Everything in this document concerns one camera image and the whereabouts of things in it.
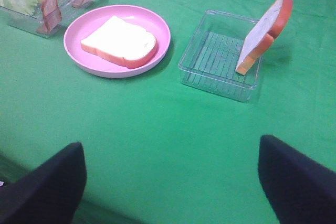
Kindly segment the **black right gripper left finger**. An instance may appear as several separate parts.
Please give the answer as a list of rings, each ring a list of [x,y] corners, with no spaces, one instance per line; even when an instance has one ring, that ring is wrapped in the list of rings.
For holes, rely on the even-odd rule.
[[[82,144],[70,143],[1,189],[1,223],[71,223],[86,180]]]

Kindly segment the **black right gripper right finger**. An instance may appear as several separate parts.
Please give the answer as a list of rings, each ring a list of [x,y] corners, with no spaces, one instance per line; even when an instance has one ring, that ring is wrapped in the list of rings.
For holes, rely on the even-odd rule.
[[[335,172],[273,135],[260,138],[258,178],[280,223],[335,223]]]

